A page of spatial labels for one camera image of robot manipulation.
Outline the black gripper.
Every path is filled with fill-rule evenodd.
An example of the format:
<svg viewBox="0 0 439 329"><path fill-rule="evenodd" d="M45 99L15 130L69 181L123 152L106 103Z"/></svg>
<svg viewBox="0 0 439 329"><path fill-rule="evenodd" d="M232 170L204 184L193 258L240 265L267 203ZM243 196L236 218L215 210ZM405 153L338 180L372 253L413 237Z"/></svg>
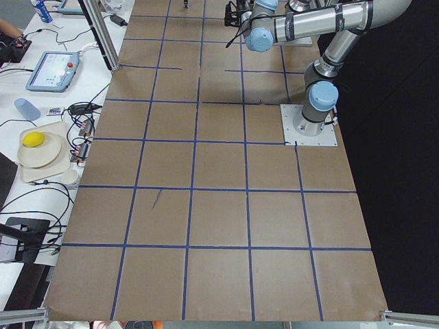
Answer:
<svg viewBox="0 0 439 329"><path fill-rule="evenodd" d="M229 1L225 7L224 25L226 27L239 27L241 16L245 12L252 11L252 1L236 0Z"/></svg>

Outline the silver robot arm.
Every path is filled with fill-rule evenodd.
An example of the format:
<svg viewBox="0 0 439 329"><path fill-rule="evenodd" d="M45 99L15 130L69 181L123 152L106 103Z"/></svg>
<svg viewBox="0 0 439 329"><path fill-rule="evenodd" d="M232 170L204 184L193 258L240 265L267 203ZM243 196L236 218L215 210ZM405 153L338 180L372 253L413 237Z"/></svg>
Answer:
<svg viewBox="0 0 439 329"><path fill-rule="evenodd" d="M317 136L337 103L339 92L333 80L351 49L368 30L400 17L410 1L288 1L284 14L276 14L277 6L277 1L230 1L224 24L238 28L237 35L256 52L299 38L335 34L320 58L305 71L306 100L294 117L299 134Z"/></svg>

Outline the person's hand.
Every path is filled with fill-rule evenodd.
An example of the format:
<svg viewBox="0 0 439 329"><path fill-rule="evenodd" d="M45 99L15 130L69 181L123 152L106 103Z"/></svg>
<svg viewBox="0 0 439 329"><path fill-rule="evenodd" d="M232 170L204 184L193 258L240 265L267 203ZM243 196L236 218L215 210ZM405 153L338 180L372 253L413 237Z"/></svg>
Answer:
<svg viewBox="0 0 439 329"><path fill-rule="evenodd" d="M23 32L19 28L5 19L0 19L0 31L2 35L13 39L20 38L23 35Z"/></svg>

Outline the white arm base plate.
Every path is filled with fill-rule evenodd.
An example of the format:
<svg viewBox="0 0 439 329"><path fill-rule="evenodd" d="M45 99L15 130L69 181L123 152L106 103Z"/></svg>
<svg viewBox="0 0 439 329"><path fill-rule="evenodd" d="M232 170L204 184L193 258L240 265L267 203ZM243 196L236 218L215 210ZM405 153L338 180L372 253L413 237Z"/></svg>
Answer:
<svg viewBox="0 0 439 329"><path fill-rule="evenodd" d="M281 104L284 143L291 146L337 147L335 127L330 114L320 123L307 121L303 105Z"/></svg>

